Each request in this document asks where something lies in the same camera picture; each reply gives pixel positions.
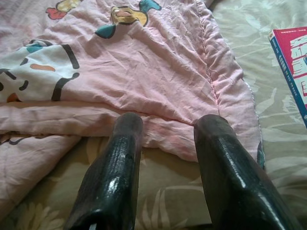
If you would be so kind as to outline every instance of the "book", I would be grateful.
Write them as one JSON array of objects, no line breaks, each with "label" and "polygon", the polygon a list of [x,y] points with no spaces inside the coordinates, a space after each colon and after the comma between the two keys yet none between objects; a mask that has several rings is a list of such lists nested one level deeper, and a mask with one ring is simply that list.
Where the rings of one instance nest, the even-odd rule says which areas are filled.
[{"label": "book", "polygon": [[307,27],[272,30],[269,40],[307,128]]}]

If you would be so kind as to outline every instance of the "white cartoon face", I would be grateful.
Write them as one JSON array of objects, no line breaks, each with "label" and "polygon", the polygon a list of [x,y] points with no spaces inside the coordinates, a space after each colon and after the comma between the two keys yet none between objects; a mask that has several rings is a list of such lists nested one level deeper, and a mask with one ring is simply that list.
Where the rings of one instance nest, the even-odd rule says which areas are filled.
[{"label": "white cartoon face", "polygon": [[0,60],[0,102],[59,101],[78,68],[69,45],[34,40]]}]

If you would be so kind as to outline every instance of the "cartoon character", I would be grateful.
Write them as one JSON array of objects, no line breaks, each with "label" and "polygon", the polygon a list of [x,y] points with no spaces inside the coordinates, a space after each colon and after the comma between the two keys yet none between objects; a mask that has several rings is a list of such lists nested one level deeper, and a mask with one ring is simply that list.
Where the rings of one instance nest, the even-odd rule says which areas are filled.
[{"label": "cartoon character", "polygon": [[33,40],[0,60],[0,102],[59,101],[78,68],[69,45]]},{"label": "cartoon character", "polygon": [[83,0],[64,0],[56,4],[55,8],[47,8],[46,13],[52,20],[63,18],[71,9],[76,8]]},{"label": "cartoon character", "polygon": [[161,6],[153,0],[141,0],[139,3],[139,11],[131,9],[128,6],[112,7],[111,8],[111,18],[112,25],[103,25],[95,34],[102,38],[111,38],[116,29],[116,25],[131,25],[136,21],[139,21],[142,26],[148,23],[147,12],[150,9],[155,9],[157,11],[161,10]]}]

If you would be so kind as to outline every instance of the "blue book spine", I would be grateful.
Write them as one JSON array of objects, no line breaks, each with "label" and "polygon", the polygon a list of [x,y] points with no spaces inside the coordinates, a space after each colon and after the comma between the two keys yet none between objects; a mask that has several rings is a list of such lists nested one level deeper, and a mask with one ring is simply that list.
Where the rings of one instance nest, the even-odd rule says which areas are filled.
[{"label": "blue book spine", "polygon": [[301,97],[301,94],[299,93],[298,89],[297,89],[297,86],[294,82],[294,79],[293,79],[293,76],[291,74],[291,71],[288,67],[288,64],[287,62],[285,61],[285,58],[283,56],[283,53],[280,49],[280,46],[278,44],[278,41],[276,39],[275,36],[272,37],[272,39],[270,39],[270,43],[271,43],[271,46],[273,47],[273,50],[275,52],[275,55],[277,57],[277,60],[278,60],[278,63],[283,71],[283,75],[288,83],[288,86],[291,90],[291,93],[294,97],[294,100],[296,102],[296,105],[298,107],[298,110],[303,118],[303,121],[305,123],[305,126],[307,128],[307,109],[305,107],[305,104],[303,102],[303,99]]}]

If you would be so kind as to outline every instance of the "bed sheet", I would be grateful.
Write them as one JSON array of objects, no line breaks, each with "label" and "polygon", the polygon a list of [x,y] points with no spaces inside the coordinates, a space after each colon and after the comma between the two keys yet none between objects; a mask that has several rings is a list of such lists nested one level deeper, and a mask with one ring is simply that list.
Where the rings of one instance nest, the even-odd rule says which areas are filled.
[{"label": "bed sheet", "polygon": [[[273,28],[306,26],[303,0],[215,0],[211,10],[254,92],[266,171],[307,229],[307,131],[268,41]],[[84,138],[0,224],[6,230],[60,230],[89,164],[107,142]],[[144,149],[136,229],[210,223],[196,163]]]}]

